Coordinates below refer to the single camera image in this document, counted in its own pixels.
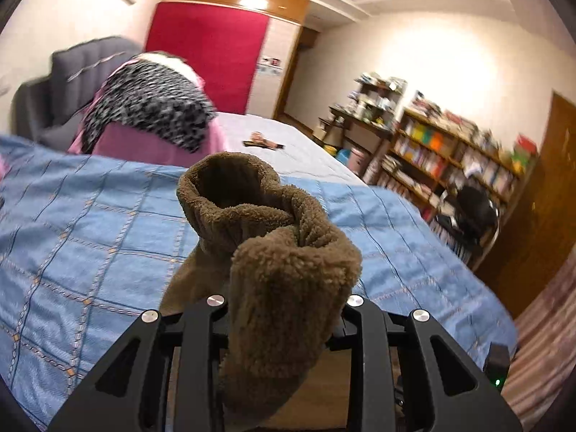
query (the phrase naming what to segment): red curtain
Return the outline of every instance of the red curtain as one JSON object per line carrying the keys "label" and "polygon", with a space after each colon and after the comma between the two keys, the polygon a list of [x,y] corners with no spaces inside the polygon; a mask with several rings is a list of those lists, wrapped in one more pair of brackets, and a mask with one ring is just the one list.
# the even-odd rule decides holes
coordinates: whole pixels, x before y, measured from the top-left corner
{"label": "red curtain", "polygon": [[146,50],[185,58],[220,112],[245,114],[268,20],[243,9],[165,1],[156,8]]}

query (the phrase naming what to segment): mattress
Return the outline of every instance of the mattress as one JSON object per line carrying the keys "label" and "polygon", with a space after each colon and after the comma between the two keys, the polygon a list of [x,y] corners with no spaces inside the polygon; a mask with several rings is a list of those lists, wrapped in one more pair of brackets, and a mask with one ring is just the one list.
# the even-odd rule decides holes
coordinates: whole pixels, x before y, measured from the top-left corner
{"label": "mattress", "polygon": [[[299,138],[292,127],[260,125],[287,145],[289,134]],[[0,375],[45,429],[135,317],[158,307],[198,236],[175,195],[184,168],[66,155],[5,136],[0,156],[8,166],[0,181]],[[413,205],[383,188],[281,178],[315,196],[361,251],[354,293],[393,313],[426,308],[479,366],[491,342],[514,352],[506,309]]]}
{"label": "mattress", "polygon": [[[320,146],[310,141],[291,125],[256,115],[218,114],[229,151],[252,154],[268,162],[280,175],[302,179],[364,185],[353,172],[338,162]],[[253,131],[266,139],[283,144],[283,150],[246,147],[242,141],[250,139]]]}

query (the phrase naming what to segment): brown door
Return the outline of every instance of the brown door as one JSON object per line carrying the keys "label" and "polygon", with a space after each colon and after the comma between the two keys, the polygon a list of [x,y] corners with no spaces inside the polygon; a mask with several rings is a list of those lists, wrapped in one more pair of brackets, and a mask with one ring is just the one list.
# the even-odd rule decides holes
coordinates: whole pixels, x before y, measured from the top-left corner
{"label": "brown door", "polygon": [[576,242],[576,106],[554,94],[540,159],[476,275],[516,318]]}

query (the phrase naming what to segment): white wardrobe panel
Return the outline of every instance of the white wardrobe panel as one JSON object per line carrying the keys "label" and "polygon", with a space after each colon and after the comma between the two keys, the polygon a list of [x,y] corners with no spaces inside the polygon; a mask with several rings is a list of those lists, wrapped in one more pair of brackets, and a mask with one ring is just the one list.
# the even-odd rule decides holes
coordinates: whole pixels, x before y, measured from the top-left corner
{"label": "white wardrobe panel", "polygon": [[299,32],[298,24],[270,18],[252,80],[247,113],[265,118],[274,115],[282,81],[286,76],[287,65]]}

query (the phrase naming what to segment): silver screw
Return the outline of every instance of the silver screw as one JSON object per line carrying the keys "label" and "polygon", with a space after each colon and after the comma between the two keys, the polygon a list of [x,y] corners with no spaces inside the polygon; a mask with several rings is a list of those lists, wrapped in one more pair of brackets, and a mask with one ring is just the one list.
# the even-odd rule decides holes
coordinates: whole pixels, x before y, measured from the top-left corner
{"label": "silver screw", "polygon": [[425,311],[425,310],[414,310],[414,313],[412,314],[412,316],[414,317],[414,320],[418,320],[418,321],[428,321],[430,320],[430,314]]}
{"label": "silver screw", "polygon": [[158,312],[155,310],[146,310],[142,314],[142,321],[144,323],[152,323],[158,319]]}
{"label": "silver screw", "polygon": [[352,295],[348,297],[348,301],[346,303],[351,307],[360,307],[364,303],[364,299],[360,296]]}
{"label": "silver screw", "polygon": [[206,299],[206,302],[211,307],[217,307],[218,305],[222,305],[224,303],[224,297],[215,294],[214,296],[208,297],[208,299]]}

